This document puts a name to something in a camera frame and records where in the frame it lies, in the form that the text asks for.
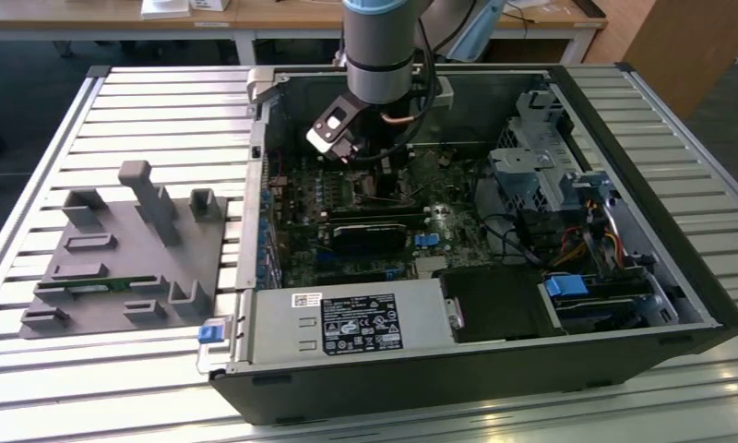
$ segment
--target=slotted metal table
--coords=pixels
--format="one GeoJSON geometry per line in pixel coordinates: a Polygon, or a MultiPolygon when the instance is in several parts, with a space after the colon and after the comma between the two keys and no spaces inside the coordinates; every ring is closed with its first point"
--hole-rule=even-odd
{"type": "MultiPolygon", "coordinates": [[[[241,66],[113,68],[89,77],[0,233],[0,441],[738,441],[738,337],[620,386],[251,426],[195,369],[197,328],[23,341],[21,315],[62,227],[69,189],[106,200],[123,160],[173,198],[229,199],[217,314],[233,309],[245,161],[241,66]]],[[[738,304],[738,185],[634,72],[571,67],[603,121],[738,304]]],[[[590,143],[576,138],[600,169],[590,143]]],[[[498,368],[498,377],[503,376],[498,368]]]]}

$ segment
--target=blue clip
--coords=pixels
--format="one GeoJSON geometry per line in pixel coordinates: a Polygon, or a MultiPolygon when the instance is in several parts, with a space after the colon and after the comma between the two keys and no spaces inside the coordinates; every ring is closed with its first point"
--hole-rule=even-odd
{"type": "Polygon", "coordinates": [[[199,344],[221,343],[223,341],[223,325],[201,325],[197,341],[199,344]]]}
{"type": "Polygon", "coordinates": [[[543,282],[543,287],[550,297],[587,295],[586,283],[580,275],[553,275],[543,282]]]}
{"type": "Polygon", "coordinates": [[[431,233],[426,236],[426,246],[437,246],[441,242],[441,235],[438,233],[431,233]]]}
{"type": "Polygon", "coordinates": [[[385,281],[393,281],[395,277],[399,276],[399,274],[403,272],[399,268],[386,268],[385,269],[385,281]]]}

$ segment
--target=wooden desk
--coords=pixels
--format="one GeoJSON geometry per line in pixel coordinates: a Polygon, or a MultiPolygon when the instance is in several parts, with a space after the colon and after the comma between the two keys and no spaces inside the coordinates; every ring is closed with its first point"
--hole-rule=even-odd
{"type": "MultiPolygon", "coordinates": [[[[519,11],[509,14],[518,16],[519,11]]],[[[554,39],[569,45],[561,62],[582,61],[595,31],[606,25],[606,19],[588,18],[571,0],[554,0],[547,6],[530,7],[522,11],[527,20],[502,16],[491,39],[554,39]]],[[[342,26],[341,0],[239,0],[234,26],[238,41],[257,39],[338,39],[342,26]]],[[[238,44],[243,64],[253,65],[253,47],[238,44]]]]}
{"type": "Polygon", "coordinates": [[[0,0],[0,30],[193,30],[231,28],[238,0],[223,12],[142,20],[141,0],[0,0]]]}
{"type": "MultiPolygon", "coordinates": [[[[0,40],[233,40],[243,65],[255,65],[257,39],[338,39],[337,0],[231,0],[223,12],[142,20],[141,0],[0,0],[0,40]]],[[[579,63],[606,20],[588,18],[570,0],[523,9],[535,23],[503,16],[493,39],[569,41],[562,61],[579,63]]]]}
{"type": "Polygon", "coordinates": [[[237,0],[223,12],[142,20],[141,0],[0,0],[0,41],[234,40],[237,0]]]}

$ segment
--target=white sticker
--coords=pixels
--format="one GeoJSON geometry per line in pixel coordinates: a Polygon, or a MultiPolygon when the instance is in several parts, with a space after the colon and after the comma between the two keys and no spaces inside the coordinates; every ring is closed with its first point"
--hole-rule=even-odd
{"type": "Polygon", "coordinates": [[[195,21],[194,26],[197,28],[229,28],[230,24],[222,21],[195,21]]]}
{"type": "Polygon", "coordinates": [[[73,286],[67,290],[70,293],[107,293],[109,287],[105,284],[94,284],[91,286],[73,286]]]}
{"type": "Polygon", "coordinates": [[[294,293],[293,307],[319,306],[319,300],[322,300],[322,293],[294,293]]]}

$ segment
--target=motherboard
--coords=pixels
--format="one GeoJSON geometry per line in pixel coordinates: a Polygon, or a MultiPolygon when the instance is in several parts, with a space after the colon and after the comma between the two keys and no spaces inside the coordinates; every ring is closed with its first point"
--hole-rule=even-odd
{"type": "Polygon", "coordinates": [[[471,203],[478,164],[439,146],[409,150],[401,169],[390,161],[354,170],[277,157],[269,187],[282,286],[411,280],[490,263],[471,203]]]}

